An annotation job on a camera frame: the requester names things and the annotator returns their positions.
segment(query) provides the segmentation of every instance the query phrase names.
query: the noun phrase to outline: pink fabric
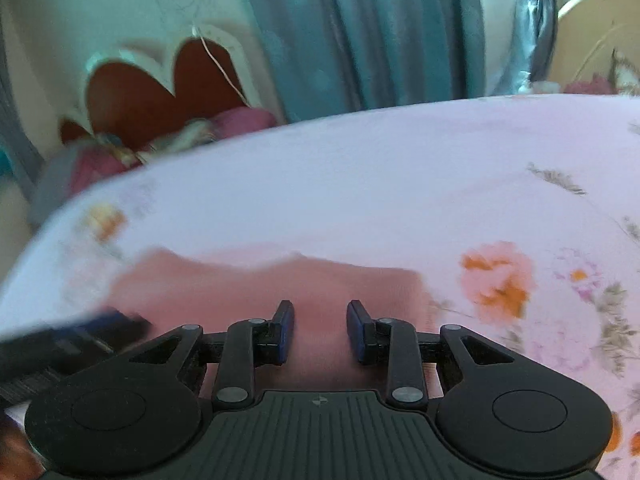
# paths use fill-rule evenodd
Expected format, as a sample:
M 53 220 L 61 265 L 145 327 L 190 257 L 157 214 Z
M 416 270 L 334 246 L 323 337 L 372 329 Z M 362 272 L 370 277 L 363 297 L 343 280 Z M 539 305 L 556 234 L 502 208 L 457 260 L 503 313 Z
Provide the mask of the pink fabric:
M 274 115 L 263 108 L 238 107 L 226 110 L 213 119 L 220 139 L 259 132 L 277 125 Z
M 614 95 L 616 89 L 607 78 L 594 74 L 591 81 L 574 81 L 564 87 L 565 94 Z
M 70 183 L 71 196 L 80 193 L 91 184 L 130 169 L 111 155 L 107 148 L 102 146 L 87 148 L 79 155 L 76 162 Z
M 372 316 L 404 319 L 418 330 L 431 328 L 425 315 L 430 300 L 416 272 L 302 256 L 247 270 L 155 251 L 120 277 L 106 305 L 141 314 L 153 323 L 155 336 L 184 323 L 224 332 L 239 320 L 269 319 L 281 300 L 291 300 L 296 327 L 289 359 L 280 368 L 260 368 L 258 386 L 324 390 L 378 384 L 378 375 L 351 357 L 345 316 L 354 299 Z

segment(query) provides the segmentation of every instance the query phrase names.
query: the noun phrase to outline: wooden headboard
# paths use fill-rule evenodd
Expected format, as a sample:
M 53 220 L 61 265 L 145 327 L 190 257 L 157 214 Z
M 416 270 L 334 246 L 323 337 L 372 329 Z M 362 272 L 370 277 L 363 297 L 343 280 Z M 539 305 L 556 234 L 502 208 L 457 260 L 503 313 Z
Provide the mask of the wooden headboard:
M 609 76 L 614 50 L 640 65 L 640 0 L 570 0 L 558 13 L 548 79 L 562 86 Z
M 219 29 L 207 29 L 209 51 L 248 102 L 259 106 L 239 43 Z M 60 121 L 63 143 L 109 133 L 136 150 L 179 131 L 189 120 L 244 105 L 199 37 L 178 38 L 161 57 L 157 60 L 133 48 L 95 54 L 80 85 L 79 108 Z

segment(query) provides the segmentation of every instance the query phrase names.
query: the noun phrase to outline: gray fabric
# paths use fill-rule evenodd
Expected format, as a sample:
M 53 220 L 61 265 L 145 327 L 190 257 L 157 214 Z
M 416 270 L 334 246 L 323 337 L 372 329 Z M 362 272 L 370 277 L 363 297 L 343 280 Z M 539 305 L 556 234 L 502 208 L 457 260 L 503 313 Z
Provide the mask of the gray fabric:
M 484 37 L 460 32 L 457 0 L 249 3 L 291 121 L 462 97 L 471 59 L 481 59 L 484 74 Z M 481 19 L 475 5 L 471 15 Z
M 85 148 L 95 146 L 95 139 L 79 139 L 69 143 L 42 169 L 27 220 L 34 227 L 40 227 L 56 209 L 62 206 L 70 195 L 71 177 L 76 169 L 78 156 Z
M 493 94 L 515 94 L 548 74 L 558 33 L 556 0 L 517 0 L 511 55 Z
M 8 157 L 18 186 L 28 200 L 35 188 L 43 159 L 24 133 L 15 108 L 1 21 L 0 50 L 0 151 Z

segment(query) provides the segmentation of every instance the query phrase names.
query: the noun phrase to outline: pillow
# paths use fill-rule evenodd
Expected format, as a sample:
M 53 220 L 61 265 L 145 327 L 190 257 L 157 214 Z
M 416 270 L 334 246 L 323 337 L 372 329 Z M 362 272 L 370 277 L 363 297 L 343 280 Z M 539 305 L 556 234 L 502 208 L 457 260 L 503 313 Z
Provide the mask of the pillow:
M 613 51 L 610 81 L 617 94 L 640 96 L 640 69 L 617 50 Z
M 273 128 L 278 121 L 268 110 L 241 106 L 219 113 L 213 118 L 213 123 L 219 139 L 230 139 Z
M 210 121 L 199 119 L 191 121 L 183 129 L 174 134 L 156 137 L 140 151 L 137 157 L 148 164 L 160 156 L 185 152 L 203 144 L 215 142 L 215 128 Z
M 615 95 L 612 84 L 603 76 L 594 74 L 591 81 L 574 81 L 564 87 L 565 94 Z

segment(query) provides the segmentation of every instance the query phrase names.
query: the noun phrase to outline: pink floral bedsheet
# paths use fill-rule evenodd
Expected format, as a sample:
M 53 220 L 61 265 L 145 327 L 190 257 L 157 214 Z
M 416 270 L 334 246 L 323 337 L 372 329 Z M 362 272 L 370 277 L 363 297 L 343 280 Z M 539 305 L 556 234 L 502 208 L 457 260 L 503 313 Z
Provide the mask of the pink floral bedsheet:
M 599 471 L 640 462 L 640 100 L 528 96 L 376 110 L 176 156 L 57 213 L 0 295 L 17 328 L 85 312 L 158 246 L 292 253 L 422 276 L 456 322 L 600 394 Z

